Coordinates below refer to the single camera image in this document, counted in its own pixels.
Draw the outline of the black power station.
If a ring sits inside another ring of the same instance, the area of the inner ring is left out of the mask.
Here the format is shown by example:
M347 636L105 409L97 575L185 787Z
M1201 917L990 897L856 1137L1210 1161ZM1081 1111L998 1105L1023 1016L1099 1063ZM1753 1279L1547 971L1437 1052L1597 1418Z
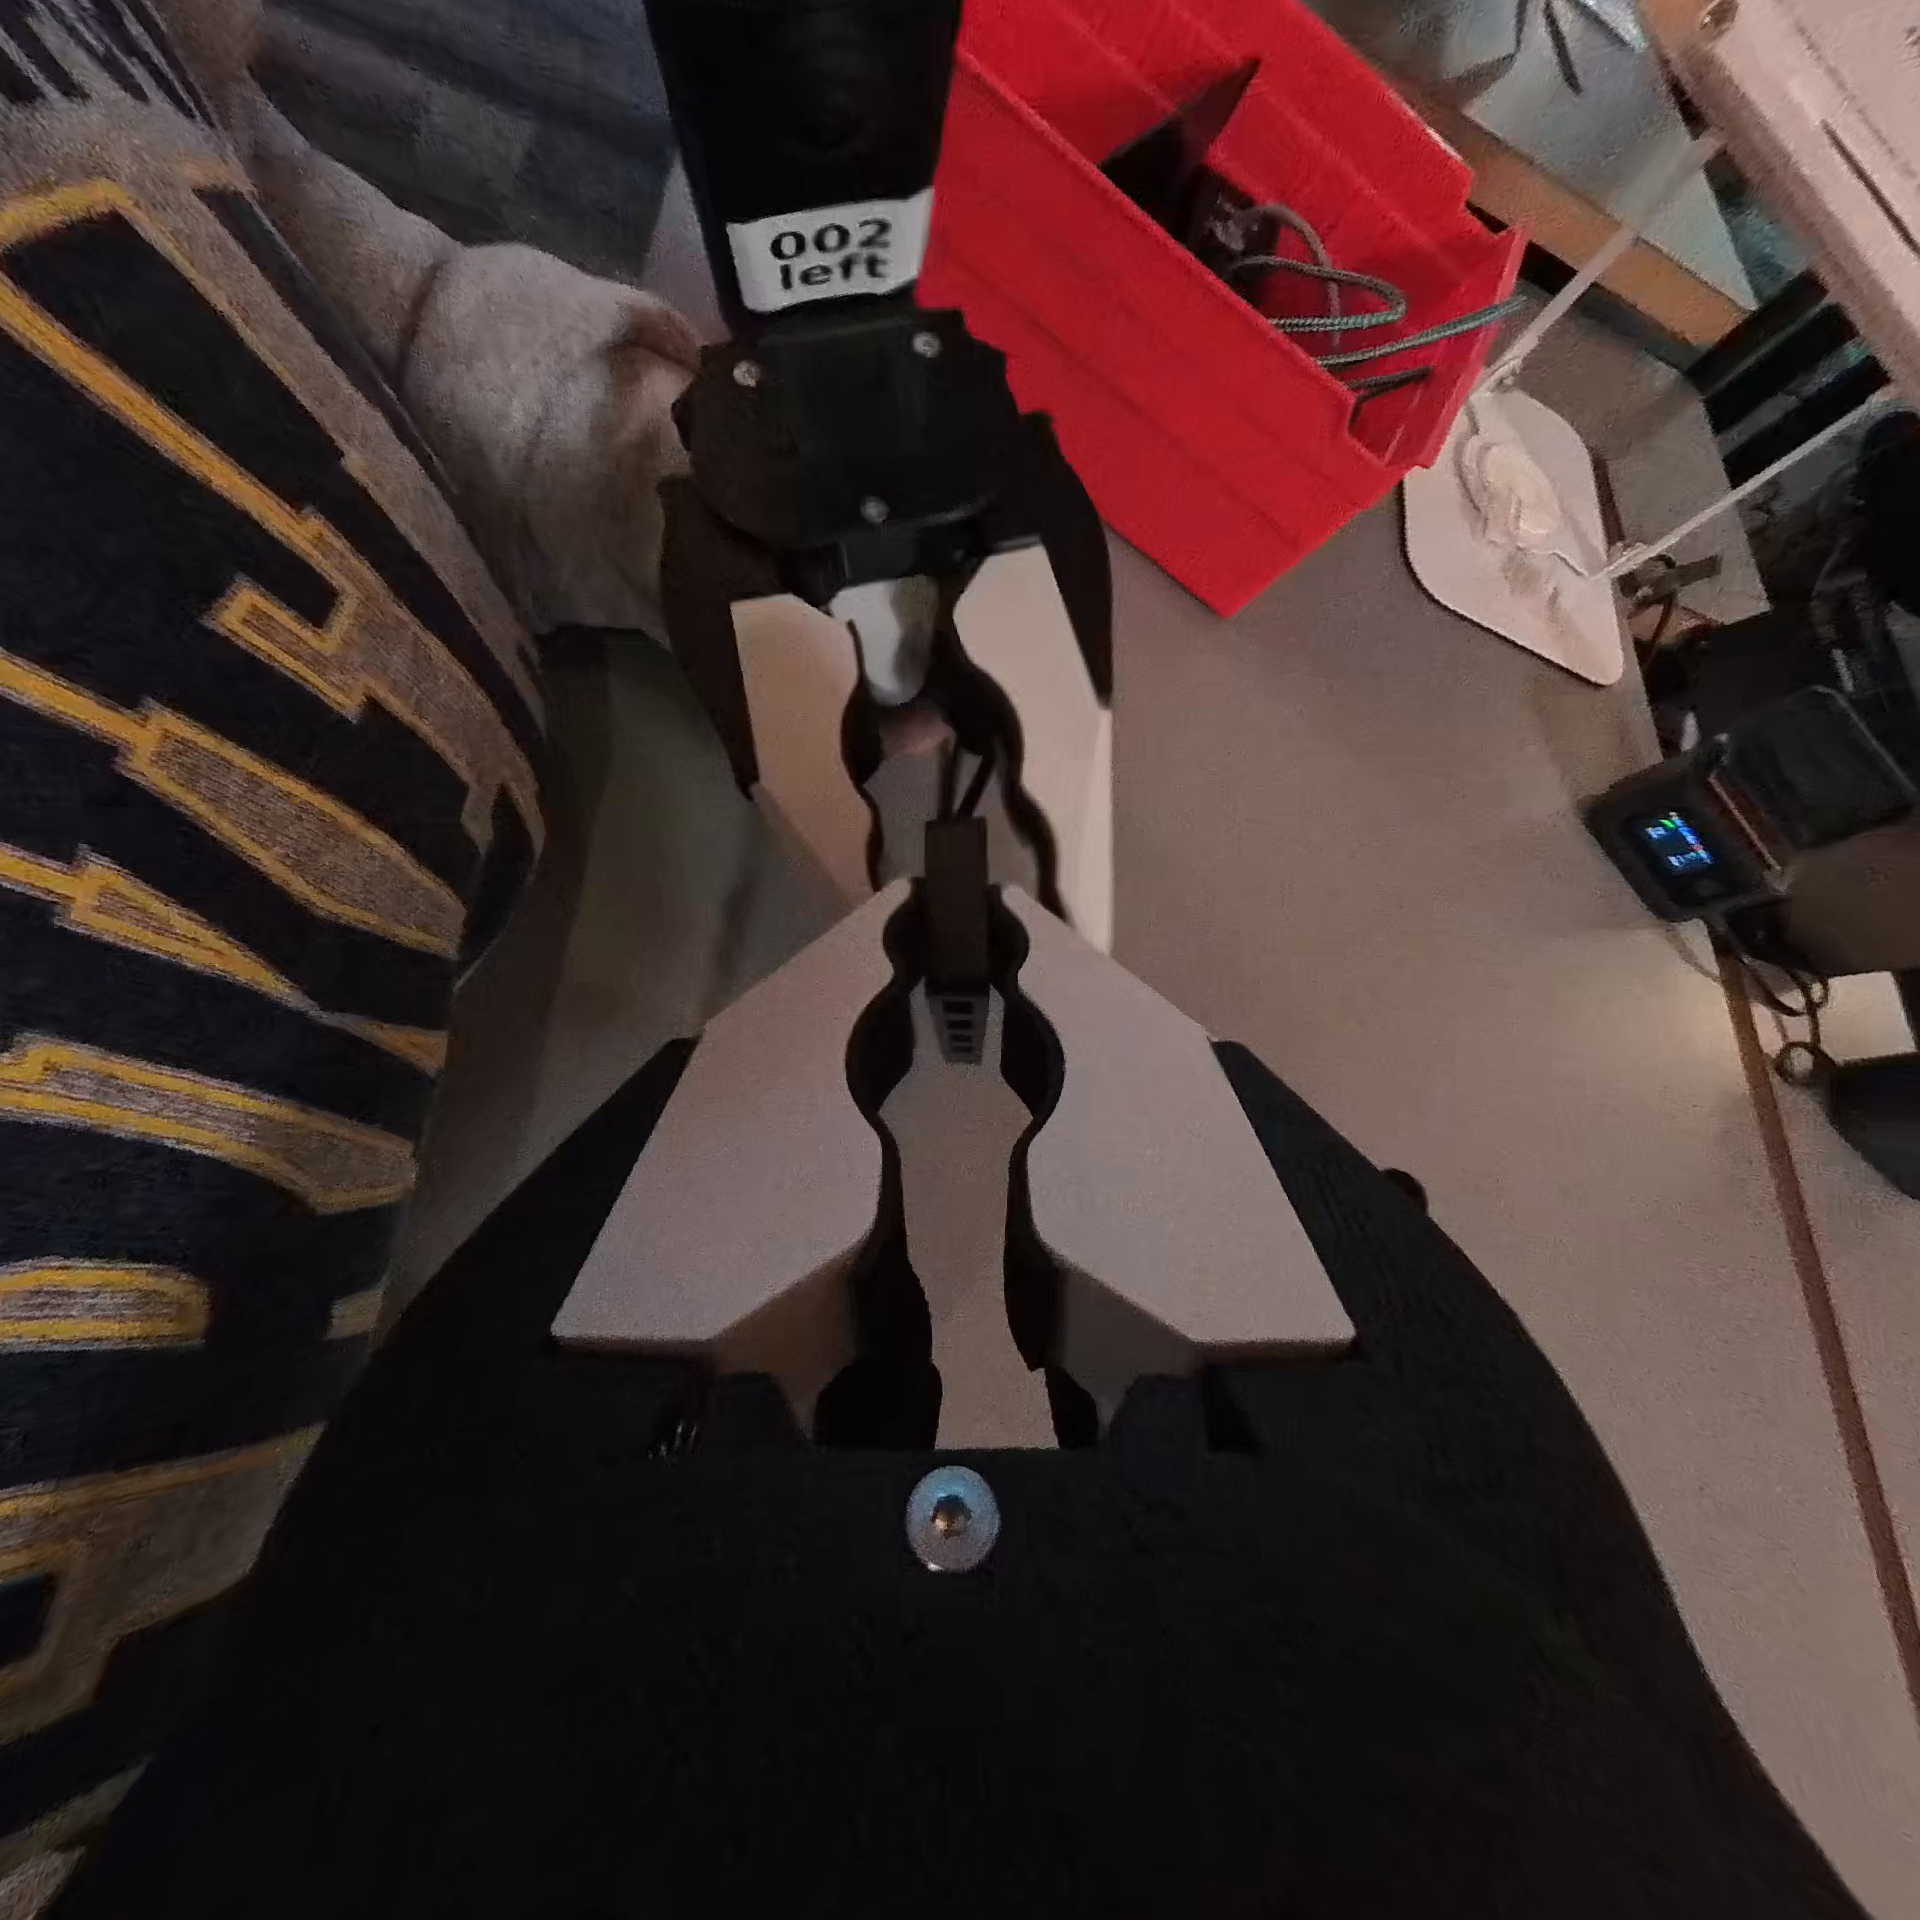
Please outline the black power station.
M1914 781L1832 689L1755 708L1579 807L1597 845L1667 923L1777 906L1806 857L1914 815Z

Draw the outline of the wood edged table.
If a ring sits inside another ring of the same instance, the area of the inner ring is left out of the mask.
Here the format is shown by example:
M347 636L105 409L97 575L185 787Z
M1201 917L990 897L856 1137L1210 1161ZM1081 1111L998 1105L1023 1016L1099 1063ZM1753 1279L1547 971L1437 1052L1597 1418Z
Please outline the wood edged table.
M1635 217L1635 241L1601 285L1656 330L1710 347L1755 309L1714 200L1710 164L1690 173L1696 135L1670 52L1662 4L1353 2L1319 4L1473 169L1474 205L1525 224L1569 271Z

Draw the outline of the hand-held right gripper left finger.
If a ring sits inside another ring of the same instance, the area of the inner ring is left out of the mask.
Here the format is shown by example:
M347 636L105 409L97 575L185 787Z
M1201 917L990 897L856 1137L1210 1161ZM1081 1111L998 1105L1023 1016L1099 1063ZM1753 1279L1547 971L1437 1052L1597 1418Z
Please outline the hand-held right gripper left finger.
M769 1377L832 1448L933 1444L942 1377L882 1115L922 977L919 891L897 880L709 1023L558 1344Z

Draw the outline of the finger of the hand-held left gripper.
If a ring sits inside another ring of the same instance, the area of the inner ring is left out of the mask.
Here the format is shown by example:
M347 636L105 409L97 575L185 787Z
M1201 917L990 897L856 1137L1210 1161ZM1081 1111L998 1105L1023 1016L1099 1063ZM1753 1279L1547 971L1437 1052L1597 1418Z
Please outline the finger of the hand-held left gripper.
M832 922L851 922L882 891L886 864L867 733L873 707L858 637L798 596L736 601L733 623L753 733L753 802L822 885Z
M1109 952L1114 713L1085 661L1048 554L1027 546L985 560L954 617L962 653L1017 723L1017 787L1048 826L1064 914L1090 946Z

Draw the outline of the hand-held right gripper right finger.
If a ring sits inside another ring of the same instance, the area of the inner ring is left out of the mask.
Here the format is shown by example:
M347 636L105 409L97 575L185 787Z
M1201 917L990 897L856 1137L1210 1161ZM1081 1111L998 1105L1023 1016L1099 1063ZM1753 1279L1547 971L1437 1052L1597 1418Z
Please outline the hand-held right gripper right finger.
M1210 1032L1040 900L999 890L999 1075L1025 1111L1005 1304L1066 1448L1146 1379L1353 1351Z

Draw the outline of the white board stand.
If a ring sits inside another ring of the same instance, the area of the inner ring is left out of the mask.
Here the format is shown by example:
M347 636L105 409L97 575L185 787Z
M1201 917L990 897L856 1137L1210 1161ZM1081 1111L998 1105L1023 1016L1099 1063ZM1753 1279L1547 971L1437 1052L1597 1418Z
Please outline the white board stand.
M1718 135L1696 140L1678 172L1694 169L1696 160L1707 160L1720 149ZM1619 683L1626 673L1622 589L1627 579L1642 575L1673 544L1783 481L1817 451L1883 413L1895 393L1895 384L1883 380L1859 401L1846 403L1835 419L1817 427L1792 427L1787 449L1765 457L1753 473L1729 484L1713 504L1681 520L1665 536L1640 543L1607 536L1589 443L1571 420L1520 392L1520 373L1545 337L1599 283L1603 271L1640 241L1646 217L1671 195L1670 183L1656 187L1643 209L1614 231L1597 259L1528 320L1518 341L1504 347L1473 384L1433 465L1417 469L1402 487L1402 528L1415 584L1457 617L1601 689ZM1833 285L1835 275L1830 272L1830 289L1841 298L1843 319L1875 346L1895 343L1914 362L1917 298L1894 301L1848 283ZM1566 509L1554 554L1528 555L1481 540L1480 516L1457 472L1457 455L1478 429L1523 442L1551 476Z

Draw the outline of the clear tape roll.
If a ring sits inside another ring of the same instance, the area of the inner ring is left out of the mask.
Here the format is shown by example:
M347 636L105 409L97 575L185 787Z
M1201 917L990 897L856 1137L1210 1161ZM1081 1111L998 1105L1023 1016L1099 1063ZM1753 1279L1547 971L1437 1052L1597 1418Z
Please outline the clear tape roll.
M1478 429L1457 455L1457 472L1483 543L1528 555L1558 552L1566 509L1523 442Z

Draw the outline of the red plastic bin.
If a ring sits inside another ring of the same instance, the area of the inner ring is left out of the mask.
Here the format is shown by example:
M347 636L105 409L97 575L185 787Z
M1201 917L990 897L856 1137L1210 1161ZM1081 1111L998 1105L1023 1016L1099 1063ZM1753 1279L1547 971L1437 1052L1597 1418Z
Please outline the red plastic bin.
M1281 205L1406 314L1337 343L1294 272L1223 279L1102 163L1243 67L1199 169ZM919 298L959 309L1048 413L1099 516L1214 612L1426 469L1517 293L1525 236L1309 4L969 2Z

